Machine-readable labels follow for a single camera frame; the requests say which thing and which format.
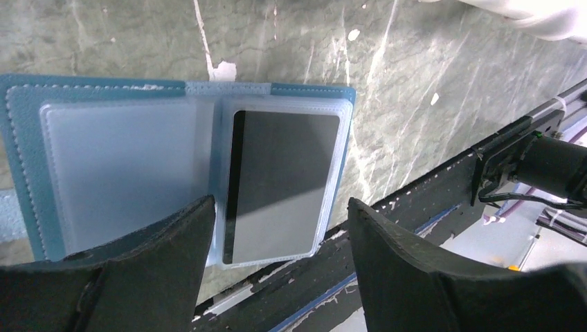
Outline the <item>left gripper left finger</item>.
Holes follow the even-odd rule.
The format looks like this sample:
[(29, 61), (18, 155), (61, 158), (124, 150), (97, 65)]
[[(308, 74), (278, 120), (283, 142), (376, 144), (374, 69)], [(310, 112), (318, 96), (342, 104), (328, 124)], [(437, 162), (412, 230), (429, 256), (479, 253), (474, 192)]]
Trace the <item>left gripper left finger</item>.
[(204, 196), (60, 261), (1, 268), (2, 331), (188, 331), (215, 225)]

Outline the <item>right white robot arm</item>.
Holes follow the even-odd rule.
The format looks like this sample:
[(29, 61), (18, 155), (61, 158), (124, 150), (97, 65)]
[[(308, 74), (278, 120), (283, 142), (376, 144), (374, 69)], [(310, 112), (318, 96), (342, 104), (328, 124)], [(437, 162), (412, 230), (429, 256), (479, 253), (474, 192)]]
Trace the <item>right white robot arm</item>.
[[(586, 148), (552, 137), (564, 112), (523, 116), (473, 147), (477, 163), (471, 184), (472, 205), (533, 201), (566, 211), (586, 209)], [(507, 181), (521, 182), (562, 199), (555, 203), (531, 194), (497, 191)]]

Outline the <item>dark grey credit card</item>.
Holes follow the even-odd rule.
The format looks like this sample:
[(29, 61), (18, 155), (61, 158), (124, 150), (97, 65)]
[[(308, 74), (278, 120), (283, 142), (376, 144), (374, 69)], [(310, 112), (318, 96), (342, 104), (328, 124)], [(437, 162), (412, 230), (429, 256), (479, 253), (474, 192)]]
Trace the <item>dark grey credit card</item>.
[(223, 263), (311, 251), (338, 126), (333, 115), (235, 113)]

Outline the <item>blue card holder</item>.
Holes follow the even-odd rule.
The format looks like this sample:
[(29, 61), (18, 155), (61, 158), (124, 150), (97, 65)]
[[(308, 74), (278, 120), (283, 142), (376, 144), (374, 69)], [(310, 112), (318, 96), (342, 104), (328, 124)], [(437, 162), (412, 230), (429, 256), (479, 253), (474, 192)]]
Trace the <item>blue card holder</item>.
[[(312, 256), (325, 236), (346, 157), (356, 91), (344, 86), (56, 75), (1, 76), (1, 133), (38, 260), (57, 261), (215, 199), (207, 265), (224, 269)], [(222, 261), (237, 111), (338, 116), (310, 252)]]

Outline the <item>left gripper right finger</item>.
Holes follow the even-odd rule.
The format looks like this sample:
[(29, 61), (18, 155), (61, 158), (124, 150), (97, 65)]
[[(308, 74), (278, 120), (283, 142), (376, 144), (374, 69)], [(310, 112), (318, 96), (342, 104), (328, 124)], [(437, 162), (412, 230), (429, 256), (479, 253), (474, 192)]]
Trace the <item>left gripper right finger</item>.
[(369, 331), (585, 331), (586, 265), (516, 272), (436, 246), (357, 199), (350, 243)]

